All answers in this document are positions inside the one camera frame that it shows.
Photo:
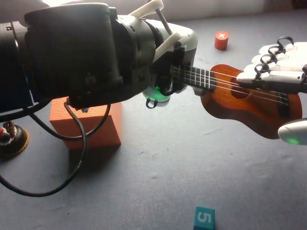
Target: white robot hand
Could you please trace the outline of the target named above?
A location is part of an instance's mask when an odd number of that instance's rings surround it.
[[[283,46],[280,40],[291,43]],[[240,86],[282,93],[307,93],[307,42],[294,42],[282,36],[277,44],[264,46],[243,73],[237,76]],[[279,137],[290,144],[307,145],[307,118],[284,124]]]

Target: orange box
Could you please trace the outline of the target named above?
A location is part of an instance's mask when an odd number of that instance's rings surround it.
[[[64,107],[66,98],[52,100],[49,121],[55,130],[65,136],[80,136],[80,130]],[[92,107],[87,113],[71,108],[82,122],[86,132],[95,128],[106,112],[106,105]],[[88,148],[121,145],[122,120],[121,103],[111,105],[109,115],[104,124],[88,138]],[[82,148],[82,141],[64,141],[70,150]]]

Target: table surface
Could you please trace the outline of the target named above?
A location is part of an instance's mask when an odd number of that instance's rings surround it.
[[[307,11],[179,22],[199,35],[195,66],[243,69],[282,35],[306,41]],[[214,48],[219,30],[228,49]],[[307,97],[300,95],[302,104]],[[3,230],[191,230],[196,206],[215,208],[216,230],[303,230],[307,226],[307,149],[260,137],[238,121],[210,116],[191,88],[149,110],[138,95],[123,102],[119,148],[89,151],[63,191],[28,198],[0,186]],[[37,113],[48,122],[50,106]],[[31,141],[1,162],[22,189],[58,186],[79,153],[31,118],[16,121]]]

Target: blue block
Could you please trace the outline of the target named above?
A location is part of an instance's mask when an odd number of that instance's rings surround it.
[[[194,230],[214,230],[214,215],[214,209],[196,207]]]

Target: ukulele neck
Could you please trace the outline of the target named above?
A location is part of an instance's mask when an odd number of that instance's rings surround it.
[[[192,66],[174,66],[171,74],[173,80],[183,84],[206,91],[214,91],[216,79],[210,70],[200,69]]]

